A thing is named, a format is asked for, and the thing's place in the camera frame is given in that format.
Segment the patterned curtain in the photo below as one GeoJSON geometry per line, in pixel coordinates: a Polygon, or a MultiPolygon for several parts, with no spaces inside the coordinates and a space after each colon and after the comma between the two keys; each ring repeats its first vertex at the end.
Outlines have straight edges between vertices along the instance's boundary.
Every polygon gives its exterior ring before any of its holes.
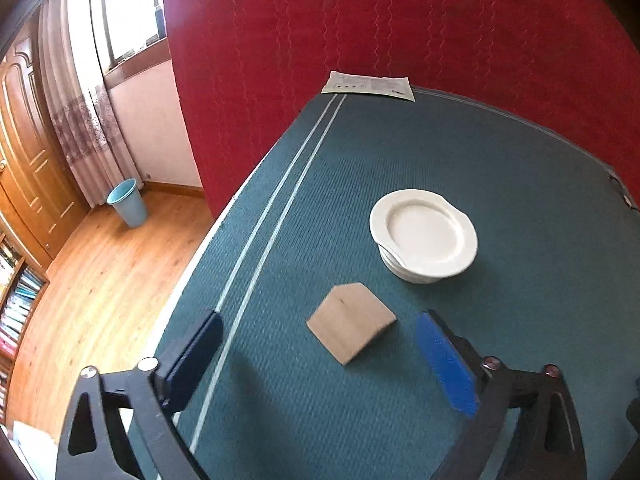
{"type": "Polygon", "coordinates": [[[54,133],[88,205],[120,182],[141,179],[105,87],[91,0],[44,0],[38,54],[54,133]]]}

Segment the blue waste bin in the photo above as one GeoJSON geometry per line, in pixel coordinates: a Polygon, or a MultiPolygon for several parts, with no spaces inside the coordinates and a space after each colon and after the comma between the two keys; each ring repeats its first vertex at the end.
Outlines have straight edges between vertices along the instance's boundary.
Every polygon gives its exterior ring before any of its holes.
{"type": "Polygon", "coordinates": [[[130,229],[142,226],[148,218],[148,210],[138,189],[138,182],[134,178],[116,185],[108,193],[106,203],[116,210],[130,229]]]}

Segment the black wristwatch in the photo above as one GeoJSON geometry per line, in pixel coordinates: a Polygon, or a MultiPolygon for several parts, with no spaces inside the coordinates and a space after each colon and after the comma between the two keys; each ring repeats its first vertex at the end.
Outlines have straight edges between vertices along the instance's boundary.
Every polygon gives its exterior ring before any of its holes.
{"type": "Polygon", "coordinates": [[[616,192],[620,194],[620,197],[622,198],[625,205],[631,210],[639,211],[639,207],[636,205],[636,203],[632,199],[631,195],[629,194],[622,180],[620,180],[620,178],[617,177],[616,174],[609,174],[608,180],[610,180],[610,182],[616,189],[616,192]]]}

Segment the red quilted blanket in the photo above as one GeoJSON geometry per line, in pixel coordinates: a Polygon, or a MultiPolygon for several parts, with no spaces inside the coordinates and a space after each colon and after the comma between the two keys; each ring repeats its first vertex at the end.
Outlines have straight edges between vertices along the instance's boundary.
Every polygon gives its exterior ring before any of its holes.
{"type": "Polygon", "coordinates": [[[605,0],[164,0],[219,212],[331,72],[405,77],[545,126],[639,187],[639,50],[605,0]]]}

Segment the white paper leaflet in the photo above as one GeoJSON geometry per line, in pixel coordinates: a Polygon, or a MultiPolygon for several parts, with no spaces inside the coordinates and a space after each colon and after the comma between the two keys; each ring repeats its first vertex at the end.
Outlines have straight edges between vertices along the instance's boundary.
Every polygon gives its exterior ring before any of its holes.
{"type": "Polygon", "coordinates": [[[414,102],[412,88],[407,77],[372,77],[362,75],[352,75],[332,70],[329,79],[321,89],[323,94],[327,93],[357,93],[372,94],[372,96],[388,96],[389,98],[401,99],[414,102]]]}

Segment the tan wooden wedge block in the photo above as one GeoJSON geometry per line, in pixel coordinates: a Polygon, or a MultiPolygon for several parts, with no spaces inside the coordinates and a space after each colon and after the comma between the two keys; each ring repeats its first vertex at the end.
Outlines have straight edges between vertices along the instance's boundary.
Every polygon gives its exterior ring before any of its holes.
{"type": "Polygon", "coordinates": [[[396,314],[361,283],[335,285],[306,321],[320,344],[346,366],[387,327],[396,314]]]}

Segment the green table mat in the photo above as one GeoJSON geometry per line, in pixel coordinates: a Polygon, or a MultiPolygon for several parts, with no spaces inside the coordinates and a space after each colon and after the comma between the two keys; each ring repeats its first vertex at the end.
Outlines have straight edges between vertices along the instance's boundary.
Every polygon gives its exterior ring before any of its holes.
{"type": "Polygon", "coordinates": [[[562,370],[590,478],[634,443],[639,211],[602,162],[556,134],[433,91],[414,102],[320,94],[214,229],[162,348],[208,310],[224,343],[178,429],[213,479],[426,479],[464,427],[416,341],[435,310],[481,354],[562,370]],[[468,270],[415,285],[369,230],[389,192],[423,188],[472,221],[468,270]],[[306,321],[361,283],[397,321],[341,365],[306,321]]]}

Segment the bookshelf with books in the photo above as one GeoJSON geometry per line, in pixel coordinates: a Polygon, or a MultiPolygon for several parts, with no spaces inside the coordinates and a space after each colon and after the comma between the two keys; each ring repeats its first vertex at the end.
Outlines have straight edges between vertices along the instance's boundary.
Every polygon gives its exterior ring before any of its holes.
{"type": "Polygon", "coordinates": [[[10,388],[18,352],[49,285],[40,264],[1,226],[1,425],[8,424],[10,388]]]}

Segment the wooden door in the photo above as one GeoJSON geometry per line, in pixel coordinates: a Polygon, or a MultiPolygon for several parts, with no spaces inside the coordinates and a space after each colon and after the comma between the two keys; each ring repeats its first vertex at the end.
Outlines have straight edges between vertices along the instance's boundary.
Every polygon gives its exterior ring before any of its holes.
{"type": "Polygon", "coordinates": [[[40,80],[37,19],[1,61],[1,191],[16,236],[47,268],[89,212],[55,135],[40,80]]]}

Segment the white stacked plates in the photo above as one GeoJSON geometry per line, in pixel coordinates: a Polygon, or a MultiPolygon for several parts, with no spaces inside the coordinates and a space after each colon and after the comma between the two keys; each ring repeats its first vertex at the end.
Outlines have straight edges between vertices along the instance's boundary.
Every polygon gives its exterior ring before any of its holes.
{"type": "Polygon", "coordinates": [[[478,252],[471,219],[441,195],[406,188],[372,207],[372,240],[386,268],[413,284],[432,284],[469,269],[478,252]]]}

